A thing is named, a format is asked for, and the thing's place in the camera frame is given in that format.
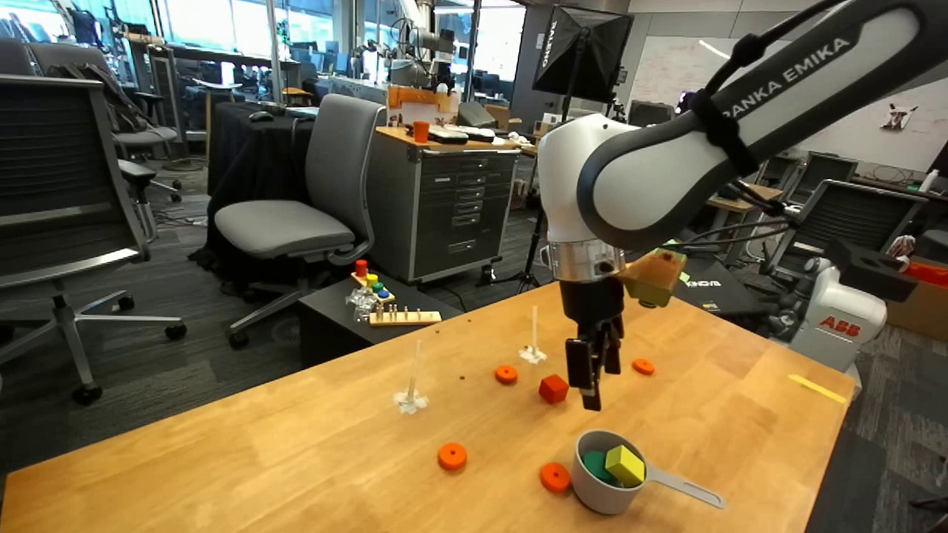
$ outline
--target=office desk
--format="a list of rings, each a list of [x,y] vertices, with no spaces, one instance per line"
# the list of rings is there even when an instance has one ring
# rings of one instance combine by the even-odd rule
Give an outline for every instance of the office desk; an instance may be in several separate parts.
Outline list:
[[[380,128],[370,161],[374,257],[404,281],[436,281],[501,254],[519,144],[414,143]]]
[[[519,359],[543,309],[534,368]],[[562,372],[558,285],[375,344],[330,365],[14,472],[2,531],[787,531],[815,507],[847,406],[847,375],[698,309],[626,312],[630,355],[652,380],[604,375],[604,411],[574,390],[546,406],[535,383]],[[519,386],[491,369],[516,365]],[[395,390],[418,380],[429,406],[408,418]],[[584,429],[627,435],[666,472],[727,497],[727,510],[645,485],[626,514],[592,514],[538,485]],[[444,475],[444,440],[470,463]]]

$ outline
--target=office chair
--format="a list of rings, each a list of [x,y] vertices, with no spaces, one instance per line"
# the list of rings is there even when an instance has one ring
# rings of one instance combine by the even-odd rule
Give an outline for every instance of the office chair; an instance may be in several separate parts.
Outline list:
[[[0,289],[53,285],[51,319],[0,319],[38,326],[0,346],[0,365],[27,355],[60,332],[79,372],[76,403],[94,403],[94,386],[79,326],[167,326],[167,337],[186,334],[180,316],[94,313],[133,300],[116,289],[75,309],[66,281],[91,270],[119,266],[143,254],[138,224],[131,221],[128,195],[110,143],[101,82],[0,73]]]
[[[306,150],[309,204],[267,199],[217,211],[214,224],[241,252],[264,260],[300,260],[297,289],[230,323],[229,341],[235,349],[245,346],[250,326],[309,292],[309,266],[344,266],[370,252],[367,164],[380,121],[380,103],[325,95]]]
[[[787,204],[804,211],[823,180],[847,180],[852,178],[852,172],[857,172],[857,161],[808,150],[804,168],[783,190]]]
[[[774,254],[769,270],[801,275],[833,241],[884,252],[922,211],[925,195],[852,180],[821,180]]]
[[[94,47],[79,45],[38,45],[38,42],[8,42],[0,39],[0,73],[38,73],[38,76],[97,76],[113,85],[116,97],[124,97],[124,90],[116,82],[107,60]],[[171,128],[138,128],[138,130],[116,130],[113,143],[128,156],[133,149],[152,149],[158,161],[178,143]],[[171,201],[180,201],[180,184],[149,180],[152,190],[164,190]]]

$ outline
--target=chair armrest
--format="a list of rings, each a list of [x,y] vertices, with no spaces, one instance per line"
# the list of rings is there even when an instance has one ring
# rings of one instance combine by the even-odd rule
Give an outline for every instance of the chair armrest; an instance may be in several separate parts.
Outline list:
[[[146,180],[149,184],[149,180],[158,178],[155,168],[131,164],[131,161],[119,161],[119,172],[122,172],[124,180]]]

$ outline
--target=toy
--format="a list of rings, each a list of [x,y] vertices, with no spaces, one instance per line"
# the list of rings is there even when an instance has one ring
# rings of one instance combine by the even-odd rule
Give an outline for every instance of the toy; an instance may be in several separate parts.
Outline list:
[[[395,406],[399,415],[414,415],[414,411],[426,408],[426,396],[418,393],[414,380],[413,380],[407,390],[395,393]]]
[[[442,313],[438,312],[408,312],[408,309],[404,309],[404,312],[370,312],[367,313],[367,323],[370,326],[426,326],[426,323],[442,323]]]
[[[375,301],[395,301],[395,292],[380,281],[375,272],[367,270],[367,260],[355,260],[349,278],[367,289],[370,295],[375,295]]]
[[[604,452],[604,472],[620,480],[620,485],[639,485],[645,480],[645,463],[626,443]]]
[[[648,359],[633,359],[630,368],[642,375],[652,375],[654,372],[654,365]]]
[[[580,463],[596,480],[615,483],[615,477],[604,469],[604,451],[587,451]]]
[[[463,472],[467,464],[467,451],[455,440],[447,440],[442,451],[438,451],[438,464],[444,472]]]
[[[547,463],[538,469],[538,483],[547,489],[547,492],[558,492],[558,495],[567,495],[571,480],[568,480],[568,472],[559,464],[559,463]]]
[[[522,359],[524,359],[528,365],[546,362],[546,353],[543,353],[538,344],[535,344],[535,323],[538,323],[538,316],[535,316],[535,306],[534,306],[530,344],[522,349]]]
[[[519,372],[516,372],[516,368],[501,365],[501,368],[495,369],[495,380],[504,383],[504,386],[516,386]]]
[[[414,337],[414,368],[421,368],[421,337]],[[399,415],[414,415],[426,408],[426,396],[421,396],[421,390],[414,387],[414,375],[407,390],[395,393],[395,406]]]
[[[538,383],[538,396],[546,400],[546,403],[562,403],[567,400],[567,390],[568,390],[568,386],[567,386],[567,380],[559,375],[559,372],[550,372],[550,375],[546,375],[543,383]]]

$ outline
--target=floor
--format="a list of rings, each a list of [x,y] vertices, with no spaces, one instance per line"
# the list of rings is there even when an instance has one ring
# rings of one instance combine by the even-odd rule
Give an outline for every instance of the floor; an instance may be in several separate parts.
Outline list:
[[[66,349],[53,341],[2,368],[0,390],[0,497],[8,472],[85,446],[91,440],[146,426],[176,411],[255,387],[301,369],[297,355],[297,316],[275,316],[251,332],[235,353],[226,323],[251,306],[229,295],[217,275],[190,260],[204,242],[204,204],[198,184],[180,204],[161,201],[161,241],[149,263],[97,272],[72,285],[76,301],[116,288],[133,288],[136,312],[183,313],[186,341],[168,344],[164,332],[110,329],[88,332],[85,344],[103,396],[75,406],[76,386]],[[509,214],[497,275],[524,270],[534,211]],[[454,309],[481,309],[528,289],[522,281],[478,285],[481,272],[423,288]],[[2,292],[0,312],[45,312],[35,289]],[[861,355],[866,390],[826,472],[812,533],[916,533],[935,512],[909,510],[916,497],[948,495],[948,349],[916,334],[885,332]]]

